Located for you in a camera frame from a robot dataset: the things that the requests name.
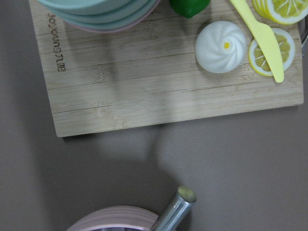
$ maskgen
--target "knife handle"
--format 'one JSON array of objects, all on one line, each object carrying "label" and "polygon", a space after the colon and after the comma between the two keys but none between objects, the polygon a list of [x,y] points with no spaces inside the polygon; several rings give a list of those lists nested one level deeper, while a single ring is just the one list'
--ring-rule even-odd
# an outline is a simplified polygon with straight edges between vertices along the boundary
[{"label": "knife handle", "polygon": [[240,14],[250,31],[253,31],[252,27],[254,23],[257,22],[256,18],[252,14],[249,5],[246,0],[229,0],[231,4],[235,7],[237,12]]}]

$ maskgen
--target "wood grain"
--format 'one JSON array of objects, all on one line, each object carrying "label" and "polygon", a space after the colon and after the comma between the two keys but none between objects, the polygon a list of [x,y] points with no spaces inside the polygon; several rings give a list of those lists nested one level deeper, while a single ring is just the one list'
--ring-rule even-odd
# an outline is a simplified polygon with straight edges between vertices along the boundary
[{"label": "wood grain", "polygon": [[256,74],[247,55],[225,74],[203,70],[194,43],[209,23],[226,20],[252,35],[225,0],[212,1],[191,19],[177,15],[168,0],[141,23],[123,32],[94,34],[55,17],[66,71],[58,72],[48,10],[29,0],[56,133],[59,137],[228,115],[303,103],[301,43],[297,25],[288,31],[296,44],[285,80]]}]

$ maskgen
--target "gray surface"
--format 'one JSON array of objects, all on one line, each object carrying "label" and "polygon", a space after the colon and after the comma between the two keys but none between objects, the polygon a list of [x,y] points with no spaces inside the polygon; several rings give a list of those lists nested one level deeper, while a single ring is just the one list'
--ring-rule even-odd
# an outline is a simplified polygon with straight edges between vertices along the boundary
[{"label": "gray surface", "polygon": [[27,0],[1,1],[0,41],[1,231],[65,231],[112,205],[160,213],[181,184],[198,201],[178,231],[308,230],[307,74],[299,107],[61,139]]}]

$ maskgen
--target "bowl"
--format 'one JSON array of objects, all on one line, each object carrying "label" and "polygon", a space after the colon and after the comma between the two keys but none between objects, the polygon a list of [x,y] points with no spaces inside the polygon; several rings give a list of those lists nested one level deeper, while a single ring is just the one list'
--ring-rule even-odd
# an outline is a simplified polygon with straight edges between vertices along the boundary
[{"label": "bowl", "polygon": [[62,13],[57,14],[57,16],[62,18],[64,21],[80,28],[88,28],[95,30],[114,30],[121,27],[126,28],[128,25],[133,24],[136,21],[141,21],[145,15],[148,15],[155,8],[154,6],[156,6],[158,2],[159,0],[149,0],[144,6],[135,11],[133,14],[117,21],[102,24],[79,22],[65,17]]},{"label": "bowl", "polygon": [[82,22],[82,23],[95,23],[95,24],[101,24],[101,23],[109,23],[113,21],[120,20],[122,18],[125,18],[132,13],[136,12],[138,9],[140,9],[142,6],[144,6],[149,0],[132,0],[128,4],[115,9],[110,12],[102,13],[102,14],[95,14],[95,15],[77,15],[77,14],[71,14],[66,13],[60,10],[57,10],[56,8],[46,6],[50,11],[52,11],[55,15],[62,15],[62,17],[65,17],[70,20]]},{"label": "bowl", "polygon": [[159,4],[160,0],[156,0],[155,4],[148,10],[147,13],[145,13],[142,17],[140,17],[139,19],[137,19],[136,21],[127,24],[126,26],[122,26],[119,28],[115,28],[115,29],[91,29],[91,28],[87,28],[87,27],[83,27],[83,26],[78,26],[75,25],[73,23],[69,23],[71,26],[76,27],[80,30],[84,30],[87,32],[91,32],[91,33],[98,33],[98,34],[109,34],[109,33],[115,33],[115,32],[119,32],[119,31],[123,31],[123,30],[127,30],[133,26],[135,26],[136,24],[138,24],[140,21],[142,21],[143,19],[145,19],[154,9],[155,7]]},{"label": "bowl", "polygon": [[45,6],[78,15],[102,14],[114,11],[131,0],[38,0]]},{"label": "bowl", "polygon": [[107,228],[127,228],[148,231],[158,215],[139,207],[114,206],[93,212],[80,219],[67,231],[95,231]]}]

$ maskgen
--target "green object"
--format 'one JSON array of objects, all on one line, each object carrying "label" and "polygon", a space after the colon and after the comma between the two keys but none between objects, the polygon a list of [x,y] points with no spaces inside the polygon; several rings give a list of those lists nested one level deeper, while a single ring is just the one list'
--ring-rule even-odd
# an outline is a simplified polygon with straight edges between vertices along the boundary
[{"label": "green object", "polygon": [[186,18],[191,18],[204,10],[210,0],[169,0],[174,11]]}]

